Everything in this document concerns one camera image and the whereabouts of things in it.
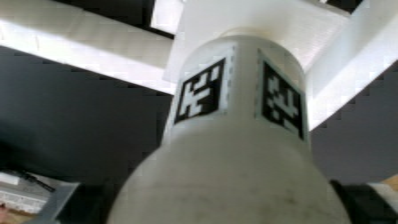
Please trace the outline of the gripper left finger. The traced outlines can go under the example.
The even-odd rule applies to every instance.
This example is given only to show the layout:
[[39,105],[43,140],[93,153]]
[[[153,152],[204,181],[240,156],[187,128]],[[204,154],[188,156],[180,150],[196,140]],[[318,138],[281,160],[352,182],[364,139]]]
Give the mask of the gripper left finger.
[[105,224],[114,201],[112,183],[84,183],[59,215],[61,224]]

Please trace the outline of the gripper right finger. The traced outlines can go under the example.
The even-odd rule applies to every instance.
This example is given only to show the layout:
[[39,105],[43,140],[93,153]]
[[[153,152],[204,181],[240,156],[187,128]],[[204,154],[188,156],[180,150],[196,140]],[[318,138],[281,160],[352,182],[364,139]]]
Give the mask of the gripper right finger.
[[398,224],[398,209],[368,184],[331,185],[347,210],[350,224]]

